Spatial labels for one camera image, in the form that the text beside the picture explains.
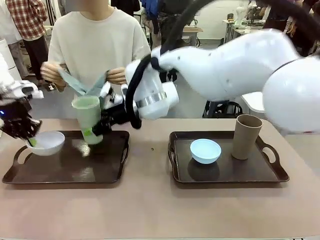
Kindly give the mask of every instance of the light blue bowl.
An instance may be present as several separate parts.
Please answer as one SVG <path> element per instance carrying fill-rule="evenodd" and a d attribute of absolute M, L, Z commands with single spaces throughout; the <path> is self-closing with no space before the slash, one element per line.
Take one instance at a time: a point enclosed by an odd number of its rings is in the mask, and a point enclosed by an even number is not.
<path fill-rule="evenodd" d="M 198 139 L 191 143 L 192 157 L 198 163 L 212 164 L 221 155 L 221 147 L 215 141 L 209 139 Z"/>

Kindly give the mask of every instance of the cup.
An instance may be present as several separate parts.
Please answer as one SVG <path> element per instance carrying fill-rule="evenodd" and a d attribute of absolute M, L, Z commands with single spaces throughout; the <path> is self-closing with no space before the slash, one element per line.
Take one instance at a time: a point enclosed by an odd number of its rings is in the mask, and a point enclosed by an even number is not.
<path fill-rule="evenodd" d="M 89 145 L 100 143 L 104 136 L 96 136 L 92 127 L 101 120 L 100 101 L 97 96 L 79 96 L 72 101 L 72 107 L 76 109 L 84 140 Z"/>
<path fill-rule="evenodd" d="M 236 118 L 231 155 L 239 160 L 246 160 L 256 144 L 262 128 L 262 121 L 252 115 L 240 115 Z"/>

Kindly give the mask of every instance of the neck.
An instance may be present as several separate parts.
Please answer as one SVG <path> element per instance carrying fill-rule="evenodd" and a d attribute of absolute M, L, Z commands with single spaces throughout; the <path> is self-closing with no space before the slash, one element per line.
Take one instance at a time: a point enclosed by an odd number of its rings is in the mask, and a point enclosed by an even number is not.
<path fill-rule="evenodd" d="M 114 10 L 115 9 L 112 6 L 107 4 L 106 6 L 100 7 L 95 11 L 81 11 L 81 14 L 89 20 L 102 21 L 110 17 Z"/>

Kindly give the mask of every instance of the green cup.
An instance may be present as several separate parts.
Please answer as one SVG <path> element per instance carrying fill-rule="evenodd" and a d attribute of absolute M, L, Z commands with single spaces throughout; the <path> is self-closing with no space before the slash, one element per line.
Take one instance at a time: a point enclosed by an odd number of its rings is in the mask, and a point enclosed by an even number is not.
<path fill-rule="evenodd" d="M 97 96 L 79 96 L 72 101 L 72 107 L 76 109 L 77 120 L 86 143 L 89 145 L 100 143 L 104 136 L 96 136 L 92 132 L 92 127 L 101 119 L 99 98 Z"/>

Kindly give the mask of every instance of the tray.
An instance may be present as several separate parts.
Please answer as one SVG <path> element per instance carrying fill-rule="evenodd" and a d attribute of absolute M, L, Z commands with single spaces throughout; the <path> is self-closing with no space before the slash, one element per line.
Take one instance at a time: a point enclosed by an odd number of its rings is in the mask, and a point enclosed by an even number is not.
<path fill-rule="evenodd" d="M 65 143 L 60 152 L 52 156 L 30 153 L 27 146 L 14 156 L 13 164 L 4 175 L 5 184 L 112 184 L 124 170 L 129 154 L 129 133 L 112 131 L 97 145 L 88 145 L 81 131 L 61 131 Z M 22 164 L 18 158 L 28 151 Z"/>
<path fill-rule="evenodd" d="M 176 131 L 170 134 L 168 155 L 173 178 L 179 183 L 280 183 L 289 176 L 280 164 L 277 151 L 258 137 L 248 160 L 231 156 L 234 131 Z M 197 139 L 216 141 L 222 149 L 221 156 L 205 165 L 193 159 L 190 144 Z M 269 148 L 275 155 L 270 162 L 263 152 Z"/>

